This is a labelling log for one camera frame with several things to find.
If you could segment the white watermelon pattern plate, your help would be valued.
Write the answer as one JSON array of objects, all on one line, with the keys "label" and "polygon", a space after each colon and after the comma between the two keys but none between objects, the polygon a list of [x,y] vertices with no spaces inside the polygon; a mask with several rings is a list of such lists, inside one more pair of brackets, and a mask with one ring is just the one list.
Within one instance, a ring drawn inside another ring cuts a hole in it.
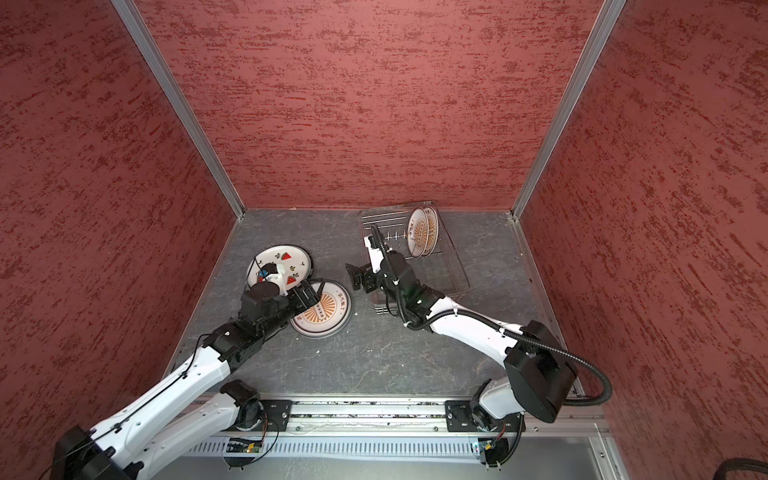
[{"label": "white watermelon pattern plate", "polygon": [[274,262],[282,264],[287,277],[286,287],[280,288],[280,294],[286,296],[288,291],[297,286],[301,281],[307,280],[313,270],[313,263],[309,253],[295,245],[277,245],[270,247],[254,256],[246,275],[248,289],[254,287],[257,280],[259,265]]}]

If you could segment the brown patterned plate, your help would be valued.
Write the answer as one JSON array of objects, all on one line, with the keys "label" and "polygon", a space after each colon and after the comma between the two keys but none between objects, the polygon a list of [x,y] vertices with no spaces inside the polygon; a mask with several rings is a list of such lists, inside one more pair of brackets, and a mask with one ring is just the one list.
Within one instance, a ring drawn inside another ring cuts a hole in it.
[{"label": "brown patterned plate", "polygon": [[347,289],[338,282],[313,280],[310,285],[319,293],[319,302],[290,320],[299,334],[309,338],[326,338],[343,329],[350,318],[352,305]]}]

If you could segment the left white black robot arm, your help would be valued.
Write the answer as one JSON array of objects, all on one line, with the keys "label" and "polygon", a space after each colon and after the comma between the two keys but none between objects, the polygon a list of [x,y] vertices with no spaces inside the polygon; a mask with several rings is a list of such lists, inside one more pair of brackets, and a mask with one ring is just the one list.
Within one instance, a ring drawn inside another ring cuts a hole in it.
[{"label": "left white black robot arm", "polygon": [[258,391],[230,375],[287,326],[320,305],[325,281],[281,294],[270,282],[243,297],[240,316],[203,334],[192,355],[137,400],[90,429],[57,442],[52,479],[151,479],[192,447],[236,427],[266,436],[271,418]]}]

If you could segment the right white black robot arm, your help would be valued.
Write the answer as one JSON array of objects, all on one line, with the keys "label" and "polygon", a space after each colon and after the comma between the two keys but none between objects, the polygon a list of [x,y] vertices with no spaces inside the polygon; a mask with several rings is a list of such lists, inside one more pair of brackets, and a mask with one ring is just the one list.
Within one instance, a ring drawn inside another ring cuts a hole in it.
[{"label": "right white black robot arm", "polygon": [[506,323],[467,309],[420,282],[394,250],[373,252],[370,263],[346,269],[355,290],[378,290],[392,300],[406,328],[452,338],[501,365],[505,376],[486,381],[470,401],[476,425],[518,413],[553,423],[568,403],[577,360],[544,324]]}]

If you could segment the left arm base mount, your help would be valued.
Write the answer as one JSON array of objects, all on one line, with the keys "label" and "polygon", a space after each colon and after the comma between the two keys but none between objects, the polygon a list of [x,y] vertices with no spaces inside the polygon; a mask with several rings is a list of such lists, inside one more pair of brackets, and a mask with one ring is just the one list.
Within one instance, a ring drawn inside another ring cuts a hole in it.
[{"label": "left arm base mount", "polygon": [[290,400],[249,400],[243,405],[224,406],[224,418],[230,422],[225,432],[284,432],[290,418],[293,402]]}]

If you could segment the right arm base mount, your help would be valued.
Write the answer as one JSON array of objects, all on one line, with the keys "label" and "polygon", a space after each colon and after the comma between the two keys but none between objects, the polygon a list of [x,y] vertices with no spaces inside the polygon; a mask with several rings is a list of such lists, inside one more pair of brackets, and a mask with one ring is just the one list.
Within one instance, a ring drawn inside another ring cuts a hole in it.
[{"label": "right arm base mount", "polygon": [[526,431],[525,421],[519,414],[509,414],[497,419],[477,402],[470,400],[446,400],[444,402],[446,424],[449,432],[485,432],[499,434]]}]

